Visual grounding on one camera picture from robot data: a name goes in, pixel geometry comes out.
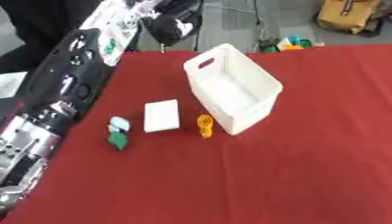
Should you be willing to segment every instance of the green toy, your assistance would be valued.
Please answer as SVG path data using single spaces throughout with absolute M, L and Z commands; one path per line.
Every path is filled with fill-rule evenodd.
M 115 147 L 117 150 L 122 151 L 128 144 L 127 133 L 130 131 L 130 122 L 122 117 L 114 116 L 110 119 L 110 125 L 108 125 L 108 142 Z

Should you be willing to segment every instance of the cable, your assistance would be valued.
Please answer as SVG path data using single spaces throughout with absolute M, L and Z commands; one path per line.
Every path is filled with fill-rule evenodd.
M 237 8 L 232 8 L 232 7 L 224 7 L 224 6 L 219 6 L 219 5 L 211 5 L 211 4 L 205 4 L 206 7 L 209 8 L 216 8 L 216 9 L 221 9 L 221 10 L 226 10 L 226 11 L 239 11 L 242 13 L 248 13 L 248 14 L 252 14 L 252 15 L 256 15 L 257 16 L 257 24 L 263 26 L 262 30 L 260 31 L 260 36 L 258 37 L 255 45 L 251 48 L 251 51 L 255 52 L 256 48 L 258 46 L 258 40 L 259 39 L 263 39 L 265 34 L 268 34 L 268 24 L 265 22 L 264 19 L 262 19 L 261 17 L 258 17 L 258 13 L 256 13 L 255 11 L 251 11 L 251 10 L 242 10 L 242 9 L 237 9 Z

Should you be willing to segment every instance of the tan bag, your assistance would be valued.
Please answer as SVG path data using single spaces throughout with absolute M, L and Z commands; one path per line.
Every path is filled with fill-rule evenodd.
M 330 30 L 360 33 L 380 0 L 325 0 L 318 14 L 318 25 Z

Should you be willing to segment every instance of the gray floor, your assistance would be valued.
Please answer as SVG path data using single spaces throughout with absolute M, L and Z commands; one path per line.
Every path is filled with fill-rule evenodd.
M 322 0 L 257 0 L 257 3 L 260 17 L 267 25 L 264 37 L 299 34 L 313 41 L 325 42 L 329 46 L 392 44 L 392 22 L 386 24 L 382 35 L 377 38 L 362 38 L 319 29 L 312 23 L 312 16 L 319 9 Z M 253 52 L 263 29 L 262 25 L 257 26 L 255 23 L 254 9 L 253 0 L 206 0 L 199 50 L 205 51 L 222 43 L 231 43 L 244 52 Z M 194 42 L 195 39 L 190 38 L 169 50 L 192 50 Z M 0 8 L 0 55 L 22 44 Z M 159 45 L 144 33 L 140 48 L 144 51 L 156 51 L 159 50 Z

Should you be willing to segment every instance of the small green object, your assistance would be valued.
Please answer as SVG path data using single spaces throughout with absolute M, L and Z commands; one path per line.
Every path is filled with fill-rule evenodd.
M 303 48 L 313 47 L 312 42 L 309 39 L 301 39 L 301 44 Z
M 108 142 L 115 146 L 119 151 L 122 151 L 127 145 L 128 139 L 123 133 L 114 132 L 108 137 Z
M 110 42 L 105 46 L 105 53 L 111 54 L 116 47 L 116 40 L 112 38 Z
M 275 45 L 273 45 L 273 46 L 264 48 L 262 50 L 262 52 L 263 53 L 278 53 L 280 51 L 279 51 L 279 49 Z

